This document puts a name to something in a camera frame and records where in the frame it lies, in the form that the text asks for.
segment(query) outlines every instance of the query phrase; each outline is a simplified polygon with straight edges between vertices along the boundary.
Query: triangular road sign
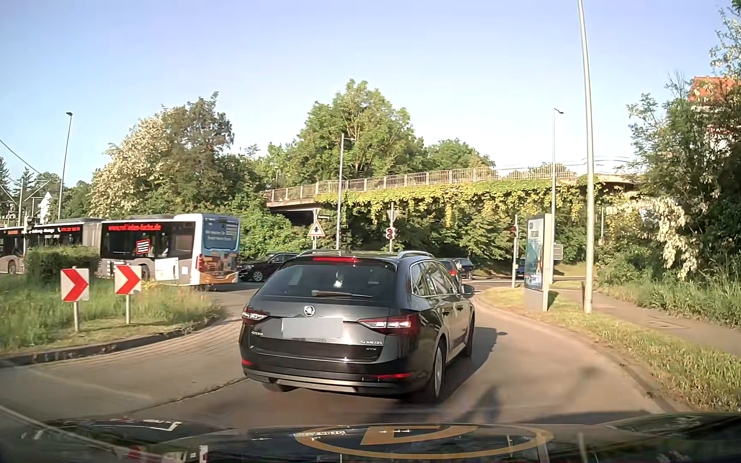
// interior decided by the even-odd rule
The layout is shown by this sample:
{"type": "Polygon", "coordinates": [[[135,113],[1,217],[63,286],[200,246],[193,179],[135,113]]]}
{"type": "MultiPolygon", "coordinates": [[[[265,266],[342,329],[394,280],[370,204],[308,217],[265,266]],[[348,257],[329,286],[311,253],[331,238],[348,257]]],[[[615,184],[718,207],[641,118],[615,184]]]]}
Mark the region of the triangular road sign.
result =
{"type": "Polygon", "coordinates": [[[310,227],[310,231],[308,232],[308,237],[324,237],[324,231],[322,230],[322,225],[319,224],[319,219],[317,218],[314,220],[313,226],[310,227]]]}

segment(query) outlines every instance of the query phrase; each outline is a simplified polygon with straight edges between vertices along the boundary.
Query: white bus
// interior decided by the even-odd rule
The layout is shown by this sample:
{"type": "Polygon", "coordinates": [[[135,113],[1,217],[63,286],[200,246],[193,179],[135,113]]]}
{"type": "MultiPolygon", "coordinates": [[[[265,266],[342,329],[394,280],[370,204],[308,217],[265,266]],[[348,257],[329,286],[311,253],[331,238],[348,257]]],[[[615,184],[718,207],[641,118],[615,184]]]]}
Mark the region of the white bus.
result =
{"type": "Polygon", "coordinates": [[[116,264],[140,265],[142,278],[175,285],[237,283],[241,222],[204,213],[70,219],[0,228],[0,273],[25,271],[24,249],[86,246],[99,252],[96,276],[113,278],[116,264]]]}
{"type": "Polygon", "coordinates": [[[204,213],[105,220],[96,274],[116,264],[140,265],[143,279],[176,285],[237,283],[240,220],[204,213]]]}

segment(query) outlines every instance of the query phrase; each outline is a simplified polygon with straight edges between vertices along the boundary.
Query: blurred license plate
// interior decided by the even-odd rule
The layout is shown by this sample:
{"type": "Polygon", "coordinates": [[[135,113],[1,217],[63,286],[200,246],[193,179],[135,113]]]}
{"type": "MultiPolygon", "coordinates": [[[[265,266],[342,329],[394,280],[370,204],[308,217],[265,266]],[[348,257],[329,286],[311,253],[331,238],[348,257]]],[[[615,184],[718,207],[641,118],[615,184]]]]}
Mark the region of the blurred license plate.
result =
{"type": "Polygon", "coordinates": [[[283,318],[283,338],[338,339],[342,337],[341,318],[283,318]]]}

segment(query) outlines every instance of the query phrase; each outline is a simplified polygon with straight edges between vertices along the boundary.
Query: blue sky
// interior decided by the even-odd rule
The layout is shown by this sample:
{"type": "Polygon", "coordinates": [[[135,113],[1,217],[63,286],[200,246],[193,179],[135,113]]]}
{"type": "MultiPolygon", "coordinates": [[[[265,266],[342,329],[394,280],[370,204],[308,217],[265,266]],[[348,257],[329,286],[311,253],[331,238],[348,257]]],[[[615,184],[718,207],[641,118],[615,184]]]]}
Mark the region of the blue sky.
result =
{"type": "MultiPolygon", "coordinates": [[[[597,157],[630,156],[626,104],[710,73],[720,0],[584,0],[597,157]]],[[[90,181],[140,118],[218,90],[235,148],[289,142],[315,100],[367,80],[426,143],[498,165],[585,157],[576,0],[241,2],[0,0],[0,137],[66,184],[90,181]]],[[[13,177],[24,168],[0,144],[13,177]]]]}

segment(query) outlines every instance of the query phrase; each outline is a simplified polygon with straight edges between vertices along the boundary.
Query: metal railing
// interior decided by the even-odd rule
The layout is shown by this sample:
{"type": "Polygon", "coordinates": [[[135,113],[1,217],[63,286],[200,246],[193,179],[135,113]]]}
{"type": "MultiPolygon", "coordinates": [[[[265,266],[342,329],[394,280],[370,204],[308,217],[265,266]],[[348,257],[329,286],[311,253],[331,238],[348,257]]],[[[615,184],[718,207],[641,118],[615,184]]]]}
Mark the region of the metal railing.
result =
{"type": "MultiPolygon", "coordinates": [[[[596,174],[622,174],[615,165],[622,160],[599,160],[594,165],[596,174]]],[[[580,175],[571,167],[584,167],[584,164],[557,163],[557,178],[574,180],[580,175]]],[[[374,191],[377,189],[403,188],[407,186],[424,186],[432,184],[464,184],[493,180],[546,180],[551,178],[549,165],[535,167],[473,167],[453,169],[450,171],[417,172],[413,174],[395,174],[384,177],[343,180],[343,191],[374,191]]],[[[337,193],[339,180],[322,180],[314,184],[303,184],[288,188],[269,189],[262,196],[269,202],[291,201],[294,199],[314,198],[316,195],[337,193]]]]}

